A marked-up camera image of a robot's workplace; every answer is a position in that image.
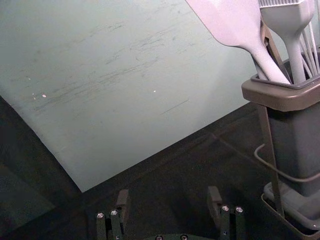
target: spatula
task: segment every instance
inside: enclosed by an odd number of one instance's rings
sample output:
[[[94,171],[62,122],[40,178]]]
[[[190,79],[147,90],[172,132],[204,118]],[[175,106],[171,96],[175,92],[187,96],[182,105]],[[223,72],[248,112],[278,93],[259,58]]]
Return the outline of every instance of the spatula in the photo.
[[[186,2],[219,43],[248,51],[270,81],[290,84],[261,41],[261,14],[257,0]]]

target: dark countertop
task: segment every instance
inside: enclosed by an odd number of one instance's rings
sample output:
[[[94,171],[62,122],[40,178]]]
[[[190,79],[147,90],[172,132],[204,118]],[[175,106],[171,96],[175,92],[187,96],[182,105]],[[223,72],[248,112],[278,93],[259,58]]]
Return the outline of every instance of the dark countertop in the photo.
[[[206,202],[207,187],[217,186],[224,203],[244,208],[248,239],[295,240],[260,199],[270,182],[254,158],[262,143],[256,108],[247,104],[3,239],[95,239],[95,213],[110,211],[121,189],[131,198],[126,239],[172,233],[218,238]]]

